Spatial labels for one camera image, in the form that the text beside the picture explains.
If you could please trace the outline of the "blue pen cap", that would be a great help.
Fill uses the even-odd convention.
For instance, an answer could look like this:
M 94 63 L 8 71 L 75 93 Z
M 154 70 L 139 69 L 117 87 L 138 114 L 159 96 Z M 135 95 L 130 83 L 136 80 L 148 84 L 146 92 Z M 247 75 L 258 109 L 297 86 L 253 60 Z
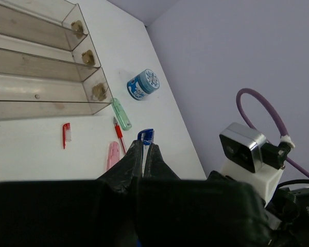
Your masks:
M 148 146 L 153 143 L 154 140 L 154 129 L 145 129 L 138 133 L 138 140 L 141 140 L 143 145 Z

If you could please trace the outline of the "blue pen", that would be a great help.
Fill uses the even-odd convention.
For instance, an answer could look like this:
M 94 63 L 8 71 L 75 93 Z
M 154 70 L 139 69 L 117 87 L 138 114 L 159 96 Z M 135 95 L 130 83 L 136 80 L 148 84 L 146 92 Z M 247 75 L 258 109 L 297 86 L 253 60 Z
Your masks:
M 151 142 L 143 141 L 142 175 L 144 175 L 144 173 L 145 173 L 147 154 L 148 154 L 148 149 L 149 149 L 150 145 L 151 145 Z

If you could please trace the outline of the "red pen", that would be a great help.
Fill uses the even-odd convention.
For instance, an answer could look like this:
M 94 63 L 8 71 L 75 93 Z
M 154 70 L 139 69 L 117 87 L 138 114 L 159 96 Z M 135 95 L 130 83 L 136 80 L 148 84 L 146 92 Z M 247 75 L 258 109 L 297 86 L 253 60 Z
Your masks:
M 123 138 L 121 128 L 118 124 L 116 117 L 113 117 L 113 123 L 114 123 L 115 132 L 116 132 L 117 138 L 120 142 L 123 154 L 126 155 L 126 153 L 127 153 L 126 145 L 125 145 L 125 142 L 124 142 L 124 138 Z

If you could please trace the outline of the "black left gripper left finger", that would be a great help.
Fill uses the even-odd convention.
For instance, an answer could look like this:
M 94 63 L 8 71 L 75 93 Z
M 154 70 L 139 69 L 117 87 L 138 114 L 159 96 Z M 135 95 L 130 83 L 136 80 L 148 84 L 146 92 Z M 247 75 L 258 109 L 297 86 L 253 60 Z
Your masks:
M 139 181 L 142 177 L 143 143 L 134 140 L 126 155 L 113 167 L 100 176 L 95 182 L 99 193 L 138 193 Z

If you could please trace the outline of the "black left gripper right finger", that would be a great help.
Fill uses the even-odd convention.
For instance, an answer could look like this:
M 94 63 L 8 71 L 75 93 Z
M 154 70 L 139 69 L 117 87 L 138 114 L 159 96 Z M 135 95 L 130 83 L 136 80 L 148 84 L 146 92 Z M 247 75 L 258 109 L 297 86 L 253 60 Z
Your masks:
M 148 149 L 145 173 L 142 177 L 156 180 L 180 180 L 165 163 L 160 148 L 156 144 L 151 144 Z

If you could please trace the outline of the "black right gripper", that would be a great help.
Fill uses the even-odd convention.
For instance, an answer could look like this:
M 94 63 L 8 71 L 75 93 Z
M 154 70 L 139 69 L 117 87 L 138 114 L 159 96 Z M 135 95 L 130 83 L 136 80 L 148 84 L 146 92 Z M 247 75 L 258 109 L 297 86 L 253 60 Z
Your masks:
M 309 185 L 309 179 L 280 183 L 266 207 L 271 227 L 268 246 L 309 246 L 309 187 L 289 188 L 297 184 Z

